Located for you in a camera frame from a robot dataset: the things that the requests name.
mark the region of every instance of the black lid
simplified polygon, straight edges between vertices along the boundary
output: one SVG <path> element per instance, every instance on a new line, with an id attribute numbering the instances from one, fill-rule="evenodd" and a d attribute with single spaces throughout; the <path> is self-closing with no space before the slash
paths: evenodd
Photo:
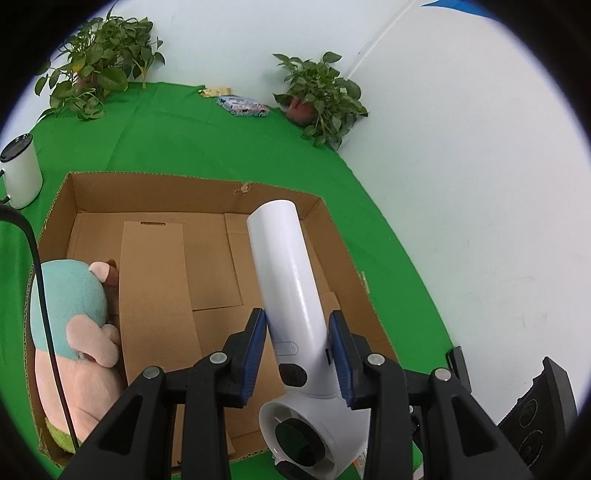
<path id="1" fill-rule="evenodd" d="M 24 134 L 16 137 L 6 147 L 4 147 L 4 150 L 2 150 L 2 153 L 0 154 L 0 161 L 2 163 L 6 163 L 11 161 L 13 158 L 16 158 L 21 153 L 23 153 L 29 145 L 31 145 L 32 141 L 32 134 Z"/>

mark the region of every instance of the metal screw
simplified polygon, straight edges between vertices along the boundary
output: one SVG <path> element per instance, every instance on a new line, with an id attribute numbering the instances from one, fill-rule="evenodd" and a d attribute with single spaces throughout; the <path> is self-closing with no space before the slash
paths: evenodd
<path id="1" fill-rule="evenodd" d="M 213 364 L 222 364 L 228 360 L 228 356 L 224 352 L 215 352 L 209 356 L 209 361 Z"/>
<path id="2" fill-rule="evenodd" d="M 149 380 L 152 378 L 156 378 L 157 376 L 160 375 L 160 369 L 159 367 L 148 367 L 144 370 L 144 377 L 148 378 Z"/>
<path id="3" fill-rule="evenodd" d="M 386 359 L 384 356 L 379 353 L 371 353 L 368 355 L 368 362 L 372 365 L 382 365 L 385 361 Z"/>
<path id="4" fill-rule="evenodd" d="M 447 382 L 452 377 L 452 373 L 447 368 L 438 368 L 435 370 L 435 378 Z"/>

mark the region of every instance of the green floor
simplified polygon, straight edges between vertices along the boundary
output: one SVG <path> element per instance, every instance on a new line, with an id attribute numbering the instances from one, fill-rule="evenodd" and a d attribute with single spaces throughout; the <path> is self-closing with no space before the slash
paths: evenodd
<path id="1" fill-rule="evenodd" d="M 316 149 L 278 111 L 235 118 L 193 87 L 138 84 L 113 94 L 100 120 L 66 114 L 34 129 L 44 185 L 23 210 L 38 235 L 69 171 L 140 171 L 257 181 L 324 197 L 402 365 L 430 372 L 452 344 L 427 290 L 392 229 L 340 157 Z M 37 450 L 23 360 L 23 312 L 31 257 L 16 227 L 0 224 L 0 392 Z M 45 457 L 43 465 L 59 472 Z M 269 454 L 232 465 L 234 479 L 279 478 Z M 344 477 L 357 478 L 349 469 Z"/>

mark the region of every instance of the white wall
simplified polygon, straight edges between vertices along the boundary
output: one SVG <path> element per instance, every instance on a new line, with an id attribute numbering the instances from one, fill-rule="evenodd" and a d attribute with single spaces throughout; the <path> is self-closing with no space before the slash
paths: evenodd
<path id="1" fill-rule="evenodd" d="M 225 85 L 238 95 L 274 105 L 272 93 L 285 92 L 286 72 L 276 67 L 273 53 L 315 58 L 333 50 L 343 56 L 336 66 L 346 71 L 407 2 L 121 0 L 113 14 L 148 17 L 154 22 L 153 35 L 164 40 L 166 65 L 155 64 L 148 81 Z M 97 16 L 104 18 L 107 10 Z M 0 148 L 28 132 L 45 108 L 47 87 L 39 98 L 30 85 L 0 135 Z"/>
<path id="2" fill-rule="evenodd" d="M 591 375 L 589 150 L 495 21 L 415 2 L 356 67 L 340 151 L 408 252 L 496 421 L 550 356 Z"/>

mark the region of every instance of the cardboard box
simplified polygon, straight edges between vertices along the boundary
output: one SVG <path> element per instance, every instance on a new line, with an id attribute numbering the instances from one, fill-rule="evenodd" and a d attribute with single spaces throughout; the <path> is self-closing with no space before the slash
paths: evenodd
<path id="1" fill-rule="evenodd" d="M 71 173 L 39 240 L 41 261 L 114 259 L 119 290 L 109 290 L 109 316 L 121 331 L 119 371 L 132 382 L 149 365 L 190 367 L 220 350 L 262 307 L 246 219 L 265 202 L 295 203 L 326 318 L 341 308 L 352 332 L 395 358 L 347 249 L 321 198 L 263 184 L 133 173 Z M 34 373 L 27 322 L 25 361 L 40 450 L 59 466 L 70 455 L 49 435 Z M 266 449 L 258 412 L 283 395 L 267 338 L 254 394 L 226 410 L 230 458 Z M 180 460 L 182 408 L 177 412 L 173 466 Z"/>

